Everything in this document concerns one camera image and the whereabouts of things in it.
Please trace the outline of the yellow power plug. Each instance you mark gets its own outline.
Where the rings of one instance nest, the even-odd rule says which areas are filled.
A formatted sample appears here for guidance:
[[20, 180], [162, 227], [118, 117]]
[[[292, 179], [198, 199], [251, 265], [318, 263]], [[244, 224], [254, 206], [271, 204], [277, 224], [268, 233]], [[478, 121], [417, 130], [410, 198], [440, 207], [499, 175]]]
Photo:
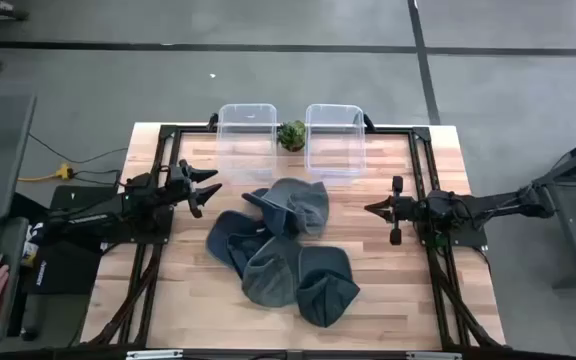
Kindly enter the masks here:
[[71, 166], [66, 163], [63, 163], [53, 174], [40, 176], [40, 177], [19, 177], [18, 181], [26, 182], [26, 183], [33, 183], [33, 182], [44, 182], [50, 180], [64, 180], [68, 181], [72, 179], [74, 176], [74, 170]]

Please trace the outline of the small white yellow packet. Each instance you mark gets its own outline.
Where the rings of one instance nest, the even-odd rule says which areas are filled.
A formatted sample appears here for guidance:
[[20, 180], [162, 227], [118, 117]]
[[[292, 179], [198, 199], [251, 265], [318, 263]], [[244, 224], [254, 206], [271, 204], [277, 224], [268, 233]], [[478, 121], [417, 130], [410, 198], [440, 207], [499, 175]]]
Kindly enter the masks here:
[[32, 268], [34, 260], [36, 258], [39, 246], [32, 242], [32, 240], [37, 236], [40, 230], [43, 228], [43, 223], [39, 222], [35, 225], [29, 225], [26, 237], [24, 241], [23, 252], [21, 256], [21, 265], [23, 267]]

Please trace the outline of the black case with white print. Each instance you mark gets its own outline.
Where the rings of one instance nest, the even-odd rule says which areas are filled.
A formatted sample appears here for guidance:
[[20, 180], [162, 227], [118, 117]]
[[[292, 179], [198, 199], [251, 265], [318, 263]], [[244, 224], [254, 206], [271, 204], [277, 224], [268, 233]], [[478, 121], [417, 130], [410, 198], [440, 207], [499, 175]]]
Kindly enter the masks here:
[[[114, 187], [58, 186], [49, 210], [75, 210], [116, 194]], [[67, 239], [40, 247], [32, 269], [23, 277], [28, 294], [84, 295], [94, 285], [103, 254], [101, 242], [93, 238]]]

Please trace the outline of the light grey cap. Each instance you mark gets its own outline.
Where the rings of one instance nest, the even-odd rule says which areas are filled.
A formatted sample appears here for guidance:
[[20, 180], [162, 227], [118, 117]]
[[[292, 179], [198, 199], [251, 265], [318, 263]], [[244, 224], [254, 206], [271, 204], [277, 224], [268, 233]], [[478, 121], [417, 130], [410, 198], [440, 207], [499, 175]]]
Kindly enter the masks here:
[[329, 218], [329, 196], [323, 182], [281, 178], [262, 199], [287, 210], [300, 233], [321, 236]]

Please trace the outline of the small green potted plant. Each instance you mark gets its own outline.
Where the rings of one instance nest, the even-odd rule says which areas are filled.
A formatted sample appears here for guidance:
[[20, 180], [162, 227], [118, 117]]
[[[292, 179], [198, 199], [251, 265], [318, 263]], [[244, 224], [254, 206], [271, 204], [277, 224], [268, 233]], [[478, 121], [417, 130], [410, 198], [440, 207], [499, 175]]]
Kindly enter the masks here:
[[280, 145], [289, 152], [302, 150], [306, 142], [306, 127], [302, 121], [282, 123], [277, 132]]

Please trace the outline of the dark blue cap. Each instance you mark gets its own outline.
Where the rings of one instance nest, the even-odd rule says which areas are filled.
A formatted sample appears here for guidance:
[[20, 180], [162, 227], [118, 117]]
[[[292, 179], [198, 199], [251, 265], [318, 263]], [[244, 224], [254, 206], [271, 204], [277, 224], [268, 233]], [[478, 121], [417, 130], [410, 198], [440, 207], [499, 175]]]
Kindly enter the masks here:
[[302, 248], [298, 270], [297, 305], [312, 325], [327, 328], [336, 323], [360, 292], [349, 257], [341, 248]]

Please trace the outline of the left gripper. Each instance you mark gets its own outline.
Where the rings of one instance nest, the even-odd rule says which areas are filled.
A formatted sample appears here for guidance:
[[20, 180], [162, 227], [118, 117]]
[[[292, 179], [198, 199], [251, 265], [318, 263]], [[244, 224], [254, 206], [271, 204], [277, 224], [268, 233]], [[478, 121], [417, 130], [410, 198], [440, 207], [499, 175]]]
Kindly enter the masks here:
[[209, 185], [204, 188], [197, 188], [196, 184], [201, 183], [218, 174], [217, 170], [195, 169], [185, 159], [169, 168], [166, 180], [166, 189], [172, 192], [175, 201], [186, 201], [189, 210], [194, 218], [201, 218], [202, 211], [199, 206], [205, 205], [208, 200], [221, 188], [221, 183]]

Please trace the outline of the silver bracket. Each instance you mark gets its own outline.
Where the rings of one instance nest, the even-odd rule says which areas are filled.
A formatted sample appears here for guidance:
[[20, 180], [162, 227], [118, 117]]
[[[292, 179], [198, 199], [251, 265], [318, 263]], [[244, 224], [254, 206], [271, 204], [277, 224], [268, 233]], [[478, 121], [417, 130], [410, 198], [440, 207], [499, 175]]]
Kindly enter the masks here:
[[183, 356], [181, 349], [139, 350], [127, 352], [125, 360], [175, 360]]
[[460, 353], [438, 351], [410, 351], [406, 353], [406, 360], [463, 360]]

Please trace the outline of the dark grey cap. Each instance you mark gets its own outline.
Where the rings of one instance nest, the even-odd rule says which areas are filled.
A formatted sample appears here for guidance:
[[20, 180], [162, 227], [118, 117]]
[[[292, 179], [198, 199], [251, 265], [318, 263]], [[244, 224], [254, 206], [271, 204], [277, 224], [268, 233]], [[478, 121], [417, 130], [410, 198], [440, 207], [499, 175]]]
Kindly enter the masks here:
[[273, 237], [246, 264], [242, 291], [253, 303], [281, 308], [295, 302], [299, 282], [297, 240]]

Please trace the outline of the clear plastic bin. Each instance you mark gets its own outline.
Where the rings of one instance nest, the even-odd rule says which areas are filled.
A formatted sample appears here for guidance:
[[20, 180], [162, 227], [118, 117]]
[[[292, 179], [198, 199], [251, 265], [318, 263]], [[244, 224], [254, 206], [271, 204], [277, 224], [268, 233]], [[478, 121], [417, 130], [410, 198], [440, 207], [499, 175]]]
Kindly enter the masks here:
[[315, 174], [355, 176], [366, 168], [364, 112], [356, 105], [311, 104], [304, 163]]
[[217, 165], [230, 183], [270, 182], [276, 167], [277, 109], [269, 103], [226, 104], [218, 112]]

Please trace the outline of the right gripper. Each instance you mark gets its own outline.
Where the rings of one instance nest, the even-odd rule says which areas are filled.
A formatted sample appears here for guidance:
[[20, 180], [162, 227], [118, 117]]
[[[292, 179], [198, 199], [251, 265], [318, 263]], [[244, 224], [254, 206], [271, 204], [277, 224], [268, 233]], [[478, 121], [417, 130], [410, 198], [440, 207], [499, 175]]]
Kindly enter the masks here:
[[410, 196], [402, 196], [403, 178], [401, 176], [393, 177], [392, 192], [392, 196], [388, 196], [385, 200], [365, 205], [364, 209], [382, 218], [386, 223], [392, 223], [390, 243], [392, 245], [400, 245], [402, 243], [402, 233], [399, 222], [409, 221], [415, 224], [420, 221], [424, 203]]

